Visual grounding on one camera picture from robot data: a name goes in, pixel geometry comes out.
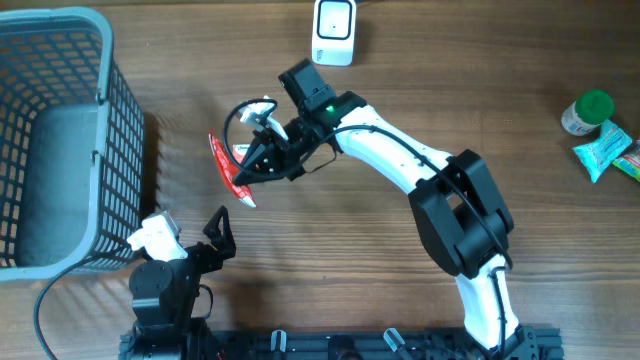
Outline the green lid jar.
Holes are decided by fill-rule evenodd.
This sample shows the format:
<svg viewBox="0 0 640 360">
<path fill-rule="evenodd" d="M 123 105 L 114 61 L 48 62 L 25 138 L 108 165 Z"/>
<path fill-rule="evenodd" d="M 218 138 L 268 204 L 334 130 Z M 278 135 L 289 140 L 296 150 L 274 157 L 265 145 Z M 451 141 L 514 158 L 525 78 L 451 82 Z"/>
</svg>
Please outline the green lid jar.
<svg viewBox="0 0 640 360">
<path fill-rule="evenodd" d="M 585 136 L 610 119 L 614 111 L 614 100 L 608 93 L 588 90 L 563 112 L 561 125 L 571 135 Z"/>
</svg>

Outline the red Nescafe coffee stick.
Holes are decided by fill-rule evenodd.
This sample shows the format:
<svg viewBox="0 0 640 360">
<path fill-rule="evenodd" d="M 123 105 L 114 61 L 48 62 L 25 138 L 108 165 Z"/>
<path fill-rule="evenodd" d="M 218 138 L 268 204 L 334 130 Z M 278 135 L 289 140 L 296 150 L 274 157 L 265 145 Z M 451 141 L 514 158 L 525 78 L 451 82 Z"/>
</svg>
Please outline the red Nescafe coffee stick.
<svg viewBox="0 0 640 360">
<path fill-rule="evenodd" d="M 256 203 L 249 186 L 235 185 L 233 183 L 234 177 L 238 174 L 239 169 L 231 161 L 229 154 L 223 148 L 223 144 L 214 135 L 212 130 L 209 131 L 208 140 L 215 159 L 216 166 L 224 185 L 233 194 L 233 196 L 240 200 L 244 205 L 255 208 Z"/>
</svg>

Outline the teal tissue wipes pack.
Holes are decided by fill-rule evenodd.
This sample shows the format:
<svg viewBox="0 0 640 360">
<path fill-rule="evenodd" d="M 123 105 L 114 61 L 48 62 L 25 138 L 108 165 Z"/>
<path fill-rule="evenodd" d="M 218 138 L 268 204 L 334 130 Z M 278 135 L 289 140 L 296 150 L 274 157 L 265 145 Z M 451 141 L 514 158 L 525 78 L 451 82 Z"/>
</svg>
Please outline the teal tissue wipes pack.
<svg viewBox="0 0 640 360">
<path fill-rule="evenodd" d="M 611 120 L 600 126 L 599 137 L 573 148 L 574 153 L 596 183 L 607 167 L 632 144 L 632 138 Z"/>
</svg>

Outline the green Haribo gummy bag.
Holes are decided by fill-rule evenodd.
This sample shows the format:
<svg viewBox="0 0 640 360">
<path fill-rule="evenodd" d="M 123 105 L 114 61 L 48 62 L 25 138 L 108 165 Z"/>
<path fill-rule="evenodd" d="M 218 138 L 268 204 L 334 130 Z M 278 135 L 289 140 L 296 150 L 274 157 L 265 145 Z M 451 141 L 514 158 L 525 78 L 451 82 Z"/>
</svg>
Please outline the green Haribo gummy bag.
<svg viewBox="0 0 640 360">
<path fill-rule="evenodd" d="M 639 140 L 613 161 L 613 165 L 629 177 L 640 181 Z"/>
</svg>

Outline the small red white carton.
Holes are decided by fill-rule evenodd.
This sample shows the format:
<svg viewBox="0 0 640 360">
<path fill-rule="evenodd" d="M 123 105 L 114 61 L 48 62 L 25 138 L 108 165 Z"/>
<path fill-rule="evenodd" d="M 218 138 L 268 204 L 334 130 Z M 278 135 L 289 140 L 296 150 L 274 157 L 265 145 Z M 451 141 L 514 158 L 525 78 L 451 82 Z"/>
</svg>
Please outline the small red white carton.
<svg viewBox="0 0 640 360">
<path fill-rule="evenodd" d="M 249 144 L 236 144 L 232 146 L 232 155 L 233 158 L 240 165 L 245 165 L 245 157 L 247 156 L 248 151 L 250 150 Z"/>
</svg>

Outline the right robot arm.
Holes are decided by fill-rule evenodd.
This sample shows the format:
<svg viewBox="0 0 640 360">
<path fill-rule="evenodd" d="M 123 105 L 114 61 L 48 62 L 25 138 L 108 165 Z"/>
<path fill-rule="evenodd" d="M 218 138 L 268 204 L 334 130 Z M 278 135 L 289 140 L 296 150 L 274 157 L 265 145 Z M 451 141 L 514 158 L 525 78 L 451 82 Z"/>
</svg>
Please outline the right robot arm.
<svg viewBox="0 0 640 360">
<path fill-rule="evenodd" d="M 452 155 L 420 143 L 363 97 L 337 94 L 309 60 L 278 80 L 297 111 L 288 124 L 274 118 L 270 97 L 240 103 L 224 121 L 225 129 L 239 120 L 254 134 L 232 161 L 233 184 L 295 180 L 323 145 L 366 163 L 407 195 L 422 246 L 456 281 L 467 334 L 492 358 L 506 358 L 520 329 L 505 279 L 514 221 L 484 160 L 470 149 Z"/>
</svg>

